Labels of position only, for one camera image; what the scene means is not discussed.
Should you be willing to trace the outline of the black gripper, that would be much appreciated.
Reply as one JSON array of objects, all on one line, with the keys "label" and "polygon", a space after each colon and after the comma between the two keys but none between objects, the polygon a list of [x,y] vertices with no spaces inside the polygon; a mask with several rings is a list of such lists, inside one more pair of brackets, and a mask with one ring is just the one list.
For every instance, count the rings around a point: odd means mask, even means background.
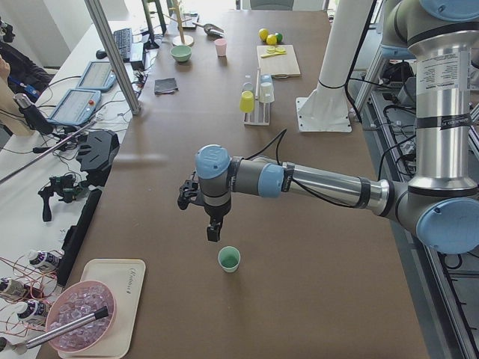
[{"label": "black gripper", "polygon": [[230,212],[230,204],[224,203],[220,206],[204,205],[205,212],[210,217],[210,224],[207,226],[207,240],[210,242],[219,241],[219,224],[223,218]]}]

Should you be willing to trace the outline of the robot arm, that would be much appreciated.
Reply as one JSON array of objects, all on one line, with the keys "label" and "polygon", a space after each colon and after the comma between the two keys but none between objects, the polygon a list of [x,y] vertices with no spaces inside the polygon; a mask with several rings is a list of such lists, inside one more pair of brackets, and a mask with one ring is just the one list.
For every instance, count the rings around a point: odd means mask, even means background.
[{"label": "robot arm", "polygon": [[268,159],[232,157],[216,144],[196,154],[198,199],[218,241],[234,192],[277,197],[307,192],[396,221],[443,254],[478,246],[478,184],[468,174],[469,64],[478,45],[476,1],[388,1],[382,47],[417,61],[416,170],[408,182],[369,180]]}]

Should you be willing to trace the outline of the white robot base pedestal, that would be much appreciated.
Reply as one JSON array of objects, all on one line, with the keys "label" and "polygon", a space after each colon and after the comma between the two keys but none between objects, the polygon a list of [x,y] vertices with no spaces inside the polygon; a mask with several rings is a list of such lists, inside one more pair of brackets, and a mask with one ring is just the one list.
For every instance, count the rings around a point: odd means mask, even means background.
[{"label": "white robot base pedestal", "polygon": [[296,98],[300,132],[352,131],[346,97],[347,80],[374,8],[374,1],[339,2],[317,86],[309,96]]}]

